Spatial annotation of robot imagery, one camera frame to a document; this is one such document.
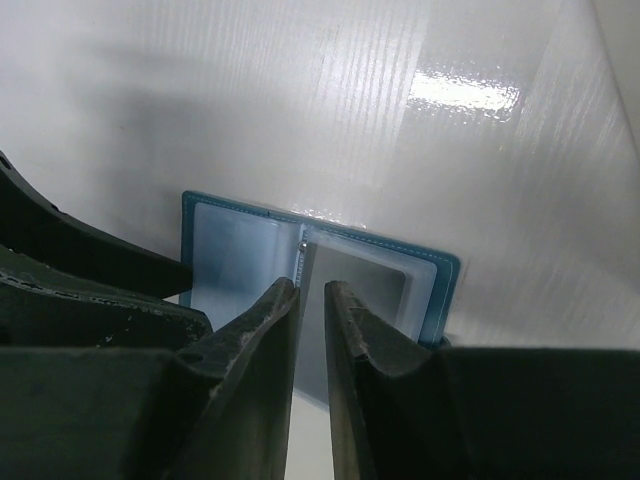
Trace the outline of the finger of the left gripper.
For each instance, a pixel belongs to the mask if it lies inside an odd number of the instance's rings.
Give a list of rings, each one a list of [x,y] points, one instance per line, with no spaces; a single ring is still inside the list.
[[[1,345],[186,348],[212,333],[197,310],[74,277],[1,248]]]
[[[192,288],[192,269],[58,209],[1,156],[1,244],[52,268],[167,298]]]

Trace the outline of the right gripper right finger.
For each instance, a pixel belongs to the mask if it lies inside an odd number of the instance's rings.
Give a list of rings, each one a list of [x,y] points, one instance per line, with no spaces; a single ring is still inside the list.
[[[426,349],[324,290],[338,479],[635,479],[631,350]]]

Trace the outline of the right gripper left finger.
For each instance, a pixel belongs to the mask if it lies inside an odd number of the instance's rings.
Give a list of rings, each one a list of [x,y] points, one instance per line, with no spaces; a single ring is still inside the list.
[[[1,345],[5,479],[280,479],[299,292],[186,348]]]

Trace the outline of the blue leather card holder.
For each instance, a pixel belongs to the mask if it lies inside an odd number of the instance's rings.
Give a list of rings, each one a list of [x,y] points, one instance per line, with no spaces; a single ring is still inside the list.
[[[295,392],[328,407],[324,286],[342,281],[375,315],[425,347],[445,343],[460,260],[338,224],[186,191],[181,260],[193,270],[182,305],[218,330],[279,277],[300,289]]]

